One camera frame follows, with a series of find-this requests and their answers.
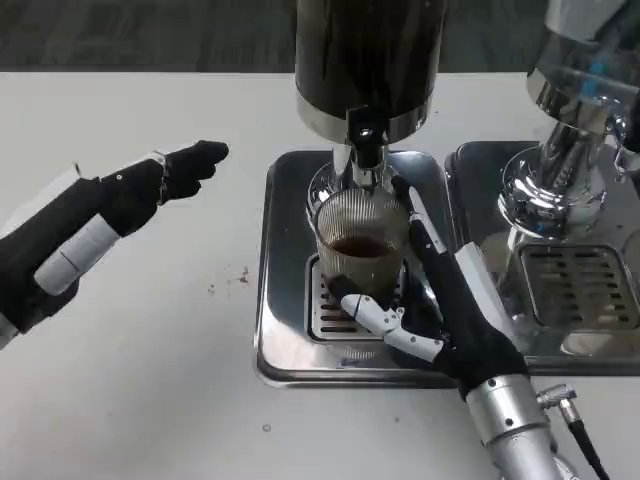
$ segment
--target brown liquid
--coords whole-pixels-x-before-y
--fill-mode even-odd
[[[447,0],[298,0],[296,82],[321,111],[375,106],[389,118],[427,102]]]
[[[376,258],[383,257],[391,249],[371,237],[350,237],[334,242],[331,248],[350,257]]]

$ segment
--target glass cup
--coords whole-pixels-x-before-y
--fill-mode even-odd
[[[373,298],[393,292],[408,240],[408,215],[382,189],[338,192],[315,221],[320,269],[326,281],[344,275]]]

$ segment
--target gray floor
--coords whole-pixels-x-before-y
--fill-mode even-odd
[[[527,70],[546,0],[450,2],[441,71]],[[292,71],[293,4],[0,0],[0,69]]]

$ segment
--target stainless steel tray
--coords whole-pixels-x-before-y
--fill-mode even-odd
[[[528,244],[534,248],[523,244],[508,262],[510,226],[498,211],[496,201],[501,173],[513,155],[532,145],[473,142],[447,159],[445,176],[455,246],[460,248],[473,241],[482,250],[521,337],[532,373],[639,375],[640,199],[634,185],[637,182],[632,179],[616,183],[613,152],[603,149],[598,169],[606,182],[607,198],[595,228],[573,244]],[[532,258],[532,252],[562,258],[554,267],[549,258]],[[588,252],[597,255],[599,268],[580,266],[575,258],[571,259],[572,255],[584,256]],[[555,270],[541,278],[541,267]],[[564,304],[558,291],[549,291],[554,288],[554,276],[560,281],[555,288],[566,289],[562,294],[570,300]],[[601,285],[610,290],[605,292],[609,300],[603,303],[602,288],[593,290],[595,285],[587,285],[588,278],[581,278],[584,276],[597,276],[593,280],[600,283],[609,278]]]
[[[305,309],[314,304],[308,295],[314,291],[316,244],[305,202],[311,178],[331,160],[329,151],[290,152],[269,170],[255,333],[259,374],[282,386],[452,387],[450,379],[428,364],[367,338],[361,331],[355,338],[321,339],[312,334]],[[437,228],[445,231],[446,195],[435,160],[420,152],[394,152],[389,164],[411,179],[434,212]]]

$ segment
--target black cable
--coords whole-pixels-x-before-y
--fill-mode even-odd
[[[609,475],[604,470],[602,463],[600,463],[600,457],[598,457],[598,453],[596,452],[593,443],[591,443],[591,439],[587,434],[587,429],[584,426],[584,422],[582,420],[576,420],[575,422],[571,422],[568,424],[569,430],[573,434],[573,437],[576,439],[580,450],[584,457],[593,468],[593,471],[596,472],[596,475],[600,480],[610,480]]]

